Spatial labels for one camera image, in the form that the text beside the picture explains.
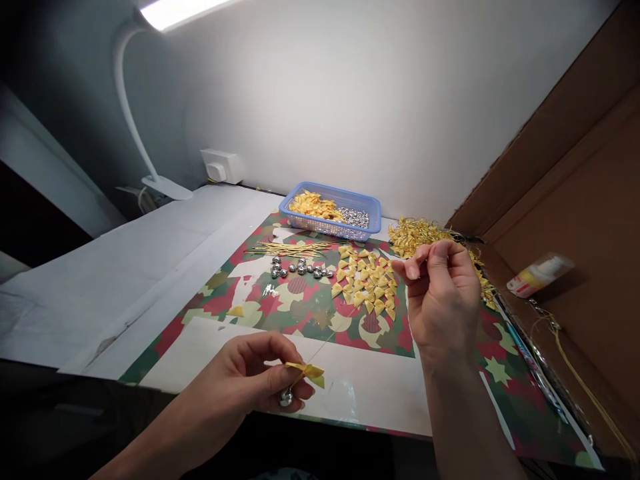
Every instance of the blue plastic basket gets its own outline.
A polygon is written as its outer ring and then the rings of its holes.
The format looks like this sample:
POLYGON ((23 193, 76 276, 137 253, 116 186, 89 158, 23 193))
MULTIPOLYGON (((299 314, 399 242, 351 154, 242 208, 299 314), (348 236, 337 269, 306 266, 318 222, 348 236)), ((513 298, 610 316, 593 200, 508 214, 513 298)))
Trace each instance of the blue plastic basket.
POLYGON ((380 231, 382 223, 380 202, 375 198, 312 182, 299 183, 296 188, 291 190, 290 194, 280 203, 280 212, 289 218, 289 222, 294 228, 316 231, 348 240, 365 241, 372 233, 378 233, 380 231), (322 200, 333 200, 337 207, 347 207, 367 212, 369 214, 369 228, 354 227, 346 223, 319 219, 289 210, 293 198, 300 193, 304 193, 305 190, 319 193, 322 200))

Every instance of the yellow star pattern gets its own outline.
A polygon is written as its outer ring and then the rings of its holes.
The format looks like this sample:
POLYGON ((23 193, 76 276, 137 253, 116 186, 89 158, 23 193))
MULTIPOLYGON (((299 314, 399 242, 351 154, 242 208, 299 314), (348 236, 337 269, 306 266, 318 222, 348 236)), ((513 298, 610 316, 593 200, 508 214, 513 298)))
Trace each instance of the yellow star pattern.
POLYGON ((498 360, 496 360, 495 357, 491 357, 491 360, 485 358, 485 360, 487 361, 485 370, 493 375, 493 381, 496 383, 502 382, 506 386, 509 386, 507 381, 512 380, 512 378, 507 375, 507 372, 505 372, 505 366, 498 363, 498 360))
POLYGON ((518 350, 515 349, 515 343, 513 342, 513 338, 511 337, 509 332, 507 332, 505 328, 499 323, 494 323, 494 326, 500 331, 500 335, 502 335, 502 339, 500 340, 500 343, 498 345, 500 345, 509 353, 517 355, 518 350))

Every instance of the white wall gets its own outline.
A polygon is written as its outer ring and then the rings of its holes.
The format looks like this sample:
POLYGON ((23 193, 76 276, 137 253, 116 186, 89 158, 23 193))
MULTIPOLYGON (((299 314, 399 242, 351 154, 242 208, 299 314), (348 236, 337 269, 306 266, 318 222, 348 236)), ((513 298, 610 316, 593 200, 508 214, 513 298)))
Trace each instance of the white wall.
MULTIPOLYGON (((47 68, 55 91, 101 140, 107 194, 144 173, 109 63, 130 2, 67 0, 43 27, 41 55, 66 67, 47 68)), ((158 172, 185 186, 214 148, 246 160, 248 185, 287 193, 313 180, 374 195, 389 217, 444 222, 616 4, 245 0, 134 37, 125 81, 158 172)), ((66 141, 98 182, 89 148, 66 141)))
POLYGON ((2 85, 0 159, 93 238, 125 222, 105 194, 2 85))

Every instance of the lamp arm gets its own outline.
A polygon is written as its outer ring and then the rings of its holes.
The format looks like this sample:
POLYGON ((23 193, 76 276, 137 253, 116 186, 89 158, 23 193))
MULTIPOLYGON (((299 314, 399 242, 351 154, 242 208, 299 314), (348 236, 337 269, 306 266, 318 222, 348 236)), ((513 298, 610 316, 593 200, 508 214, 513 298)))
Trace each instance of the lamp arm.
POLYGON ((131 136, 133 137, 133 141, 135 142, 135 146, 138 147, 138 152, 140 152, 142 159, 147 164, 147 168, 149 169, 153 180, 155 182, 160 182, 158 172, 156 172, 155 167, 153 166, 151 159, 149 158, 149 154, 147 153, 147 150, 142 143, 142 139, 140 138, 138 129, 136 128, 135 122, 133 121, 131 108, 129 108, 129 101, 127 100, 127 91, 125 90, 125 50, 132 36, 142 30, 142 27, 139 27, 135 24, 126 24, 121 28, 113 47, 113 75, 115 78, 115 89, 118 92, 118 100, 120 100, 120 107, 122 107, 122 113, 125 116, 125 120, 127 122, 127 126, 129 127, 129 131, 131 132, 131 136))

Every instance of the desk lamp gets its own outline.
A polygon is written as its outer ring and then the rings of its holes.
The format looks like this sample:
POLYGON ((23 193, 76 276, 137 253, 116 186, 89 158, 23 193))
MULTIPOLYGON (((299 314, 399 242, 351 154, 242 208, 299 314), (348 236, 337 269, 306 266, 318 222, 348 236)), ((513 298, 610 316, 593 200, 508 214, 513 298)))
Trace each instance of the desk lamp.
POLYGON ((165 33, 212 12, 224 3, 230 3, 232 1, 233 0, 158 0, 142 9, 134 9, 134 22, 124 24, 116 38, 113 50, 115 88, 118 92, 122 113, 125 116, 133 141, 136 147, 138 147, 138 151, 150 172, 149 176, 142 178, 142 183, 174 200, 188 200, 193 196, 193 192, 168 178, 158 175, 149 158, 149 154, 147 154, 140 134, 138 134, 138 130, 135 127, 135 122, 133 121, 127 100, 125 76, 123 72, 125 49, 132 36, 138 32, 154 29, 165 33))

